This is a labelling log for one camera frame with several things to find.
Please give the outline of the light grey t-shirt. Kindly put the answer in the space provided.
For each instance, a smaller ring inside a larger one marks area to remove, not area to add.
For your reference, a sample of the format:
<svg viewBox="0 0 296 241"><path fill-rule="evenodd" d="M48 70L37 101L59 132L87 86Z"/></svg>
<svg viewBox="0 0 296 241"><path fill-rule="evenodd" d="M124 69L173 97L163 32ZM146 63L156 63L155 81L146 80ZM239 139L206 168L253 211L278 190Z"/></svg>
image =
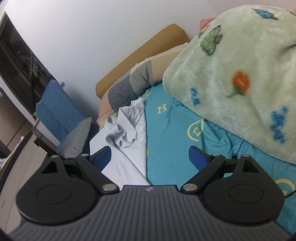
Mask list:
<svg viewBox="0 0 296 241"><path fill-rule="evenodd" d="M149 185L147 181L147 132L144 101L140 97L119 108L106 119L90 141L90 154L103 147L111 149L111 160L102 174L120 189L125 185Z"/></svg>

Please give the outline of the grey seat cushion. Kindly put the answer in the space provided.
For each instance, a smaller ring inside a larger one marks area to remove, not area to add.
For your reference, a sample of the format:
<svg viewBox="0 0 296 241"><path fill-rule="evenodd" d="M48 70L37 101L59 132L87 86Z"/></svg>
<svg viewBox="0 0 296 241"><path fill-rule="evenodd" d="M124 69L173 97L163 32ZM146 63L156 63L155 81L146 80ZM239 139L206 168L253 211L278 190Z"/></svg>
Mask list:
<svg viewBox="0 0 296 241"><path fill-rule="evenodd" d="M85 142L87 140L92 118L86 118L81 121L74 130L69 133L57 153L65 159L74 159L82 154Z"/></svg>

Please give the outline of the white desk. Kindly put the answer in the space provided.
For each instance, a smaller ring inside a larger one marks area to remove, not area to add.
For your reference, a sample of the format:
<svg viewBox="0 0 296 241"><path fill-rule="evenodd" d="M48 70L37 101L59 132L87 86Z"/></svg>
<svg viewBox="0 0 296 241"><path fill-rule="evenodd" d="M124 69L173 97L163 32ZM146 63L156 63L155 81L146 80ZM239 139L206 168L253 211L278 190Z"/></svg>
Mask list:
<svg viewBox="0 0 296 241"><path fill-rule="evenodd" d="M32 131L22 137L1 167L1 205L13 202L43 161L55 154L56 147L45 137L38 137Z"/></svg>

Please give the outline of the blue covered chair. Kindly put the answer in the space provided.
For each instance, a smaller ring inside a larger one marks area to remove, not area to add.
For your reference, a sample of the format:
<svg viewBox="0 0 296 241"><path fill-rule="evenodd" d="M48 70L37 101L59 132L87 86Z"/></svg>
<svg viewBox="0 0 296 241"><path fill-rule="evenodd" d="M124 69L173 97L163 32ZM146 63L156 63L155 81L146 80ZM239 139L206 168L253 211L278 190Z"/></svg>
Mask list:
<svg viewBox="0 0 296 241"><path fill-rule="evenodd" d="M50 80L41 100L36 104L37 118L60 142L62 149L68 135L84 120L92 122L73 102L57 80Z"/></svg>

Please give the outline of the teal patterned bed sheet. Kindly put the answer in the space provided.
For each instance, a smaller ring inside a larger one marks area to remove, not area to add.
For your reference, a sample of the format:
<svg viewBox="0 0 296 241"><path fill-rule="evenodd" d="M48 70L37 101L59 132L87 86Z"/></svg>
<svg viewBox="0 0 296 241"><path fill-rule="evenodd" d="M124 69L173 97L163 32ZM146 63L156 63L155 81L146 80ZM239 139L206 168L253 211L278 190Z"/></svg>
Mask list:
<svg viewBox="0 0 296 241"><path fill-rule="evenodd" d="M295 190L295 165L278 160L223 128L204 120L168 95L162 84L142 95L147 124L147 180L151 185L177 185L197 174L189 148L231 158L249 154L284 195Z"/></svg>

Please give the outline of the green fleece blanket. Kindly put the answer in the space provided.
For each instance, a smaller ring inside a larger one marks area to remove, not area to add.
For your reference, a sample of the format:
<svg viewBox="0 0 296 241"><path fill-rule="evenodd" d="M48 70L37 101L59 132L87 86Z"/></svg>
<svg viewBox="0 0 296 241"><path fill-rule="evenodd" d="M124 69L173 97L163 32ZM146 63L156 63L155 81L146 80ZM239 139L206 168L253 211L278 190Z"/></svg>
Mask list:
<svg viewBox="0 0 296 241"><path fill-rule="evenodd" d="M243 5L218 15L163 76L167 94L263 152L295 163L295 13Z"/></svg>

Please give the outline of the dark window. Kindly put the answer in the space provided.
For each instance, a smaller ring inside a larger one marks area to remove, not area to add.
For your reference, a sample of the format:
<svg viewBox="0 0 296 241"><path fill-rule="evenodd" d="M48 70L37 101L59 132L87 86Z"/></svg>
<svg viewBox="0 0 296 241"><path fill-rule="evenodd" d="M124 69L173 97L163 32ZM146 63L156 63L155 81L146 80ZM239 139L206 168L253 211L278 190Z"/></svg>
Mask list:
<svg viewBox="0 0 296 241"><path fill-rule="evenodd" d="M54 79L20 36L7 14L1 22L1 78L31 114Z"/></svg>

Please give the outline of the colour block striped pillow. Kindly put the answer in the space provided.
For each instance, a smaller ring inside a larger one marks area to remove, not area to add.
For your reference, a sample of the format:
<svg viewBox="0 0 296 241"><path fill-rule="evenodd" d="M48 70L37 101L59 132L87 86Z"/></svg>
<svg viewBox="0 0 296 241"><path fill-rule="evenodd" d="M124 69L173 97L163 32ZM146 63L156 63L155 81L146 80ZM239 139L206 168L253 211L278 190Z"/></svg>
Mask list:
<svg viewBox="0 0 296 241"><path fill-rule="evenodd" d="M187 45L146 58L116 80L101 98L96 121L99 127L104 127L108 117L116 116L120 107L129 105L146 89L163 81L166 69Z"/></svg>

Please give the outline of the mustard yellow headboard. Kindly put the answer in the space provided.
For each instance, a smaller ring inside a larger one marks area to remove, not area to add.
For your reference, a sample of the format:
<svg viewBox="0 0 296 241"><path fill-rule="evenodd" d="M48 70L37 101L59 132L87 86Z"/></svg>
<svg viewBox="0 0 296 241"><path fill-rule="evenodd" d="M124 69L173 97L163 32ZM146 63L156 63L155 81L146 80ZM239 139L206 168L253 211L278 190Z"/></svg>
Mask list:
<svg viewBox="0 0 296 241"><path fill-rule="evenodd" d="M97 83L95 87L97 97L102 98L114 82L135 64L189 41L189 37L181 27L176 24L168 25L121 61Z"/></svg>

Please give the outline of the pink plush item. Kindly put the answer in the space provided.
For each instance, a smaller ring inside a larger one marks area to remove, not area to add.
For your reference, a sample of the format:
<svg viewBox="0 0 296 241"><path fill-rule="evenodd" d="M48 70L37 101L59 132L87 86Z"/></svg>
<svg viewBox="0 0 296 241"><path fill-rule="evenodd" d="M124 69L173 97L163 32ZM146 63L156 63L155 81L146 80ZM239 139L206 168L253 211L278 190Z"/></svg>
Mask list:
<svg viewBox="0 0 296 241"><path fill-rule="evenodd" d="M204 18L200 20L200 30L203 29L206 25L208 25L211 21L213 21L215 17L213 18Z"/></svg>

